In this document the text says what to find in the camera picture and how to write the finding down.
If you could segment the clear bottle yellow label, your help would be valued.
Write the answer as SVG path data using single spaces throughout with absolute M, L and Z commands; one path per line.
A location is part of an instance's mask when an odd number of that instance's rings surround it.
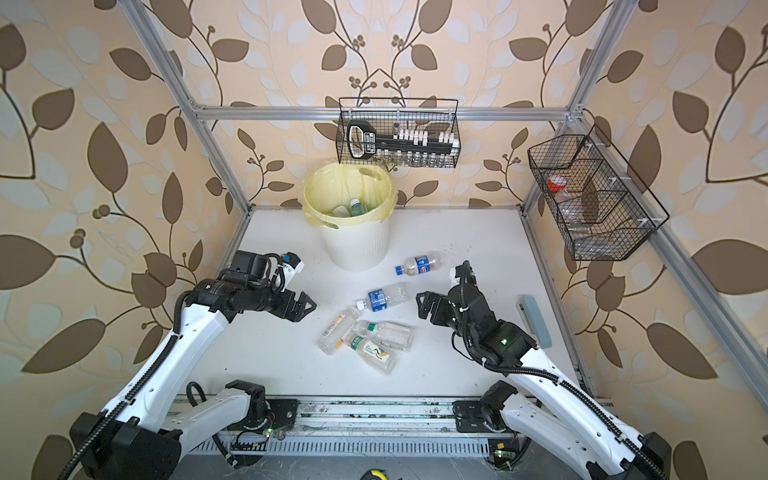
M 316 345 L 326 355 L 333 355 L 343 343 L 344 337 L 356 325 L 360 311 L 356 307 L 342 310 L 325 328 Z

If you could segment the clear bottle green white label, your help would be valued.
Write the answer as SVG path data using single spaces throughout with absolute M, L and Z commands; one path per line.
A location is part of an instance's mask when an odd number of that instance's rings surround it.
M 349 333 L 343 338 L 343 342 L 374 369 L 382 373 L 392 371 L 396 358 L 376 341 L 355 333 Z

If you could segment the clear bottle red label red cap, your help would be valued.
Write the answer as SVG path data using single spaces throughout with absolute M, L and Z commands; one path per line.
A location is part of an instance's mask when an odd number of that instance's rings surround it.
M 351 216 L 350 211 L 348 208 L 344 205 L 337 206 L 333 211 L 332 215 L 335 218 L 349 218 Z

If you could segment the clear bottle purple label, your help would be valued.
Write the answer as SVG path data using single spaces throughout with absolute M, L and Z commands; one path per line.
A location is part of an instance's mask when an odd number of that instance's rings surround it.
M 354 198 L 350 201 L 349 212 L 352 217 L 358 217 L 365 215 L 368 212 L 368 209 L 359 199 Z

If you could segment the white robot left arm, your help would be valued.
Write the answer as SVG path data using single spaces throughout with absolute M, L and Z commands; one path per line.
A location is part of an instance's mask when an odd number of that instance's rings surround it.
M 182 293 L 171 331 L 134 378 L 100 413 L 83 413 L 73 423 L 75 451 L 60 478 L 80 467 L 91 479 L 168 479 L 184 456 L 230 425 L 257 433 L 273 428 L 277 416 L 264 386 L 244 380 L 227 383 L 179 416 L 170 409 L 203 354 L 237 315 L 266 312 L 297 323 L 316 309 L 307 294 L 287 288 L 303 267 L 293 252 L 237 251 L 217 278 Z

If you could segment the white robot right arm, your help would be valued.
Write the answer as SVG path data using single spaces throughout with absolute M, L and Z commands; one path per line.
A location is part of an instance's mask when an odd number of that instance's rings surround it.
M 473 285 L 416 296 L 418 315 L 451 328 L 468 357 L 501 375 L 484 394 L 491 430 L 509 428 L 544 447 L 583 479 L 666 479 L 671 447 L 642 434 L 570 381 L 534 338 L 498 319 Z

